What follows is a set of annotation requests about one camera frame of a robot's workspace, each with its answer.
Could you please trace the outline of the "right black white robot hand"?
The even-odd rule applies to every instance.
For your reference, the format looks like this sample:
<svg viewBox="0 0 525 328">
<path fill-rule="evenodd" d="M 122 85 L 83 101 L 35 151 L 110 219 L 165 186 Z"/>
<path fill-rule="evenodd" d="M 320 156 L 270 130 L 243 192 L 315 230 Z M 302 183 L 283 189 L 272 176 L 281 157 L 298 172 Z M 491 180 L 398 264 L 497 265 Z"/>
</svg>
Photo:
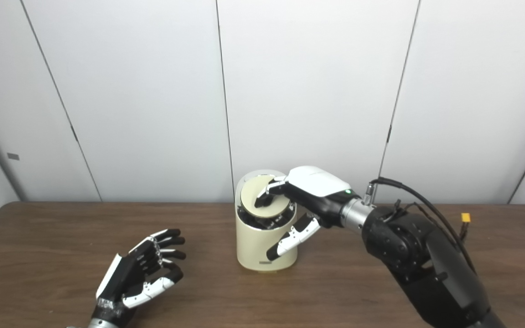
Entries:
<svg viewBox="0 0 525 328">
<path fill-rule="evenodd" d="M 299 166 L 286 176 L 274 177 L 257 195 L 254 206 L 268 207 L 280 195 L 306 208 L 308 214 L 268 249 L 269 261 L 298 247 L 321 227 L 362 229 L 374 209 L 346 181 L 314 166 Z"/>
</svg>

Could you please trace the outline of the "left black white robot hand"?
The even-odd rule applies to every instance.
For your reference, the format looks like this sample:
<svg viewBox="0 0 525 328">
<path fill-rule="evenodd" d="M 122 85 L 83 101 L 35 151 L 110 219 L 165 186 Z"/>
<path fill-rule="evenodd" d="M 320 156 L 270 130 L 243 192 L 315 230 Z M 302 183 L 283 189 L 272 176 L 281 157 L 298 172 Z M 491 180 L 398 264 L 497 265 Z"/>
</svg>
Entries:
<svg viewBox="0 0 525 328">
<path fill-rule="evenodd" d="M 173 247 L 184 243 L 181 230 L 163 229 L 117 253 L 96 290 L 89 327 L 127 328 L 139 307 L 175 286 L 184 277 L 175 259 L 187 256 Z"/>
</svg>

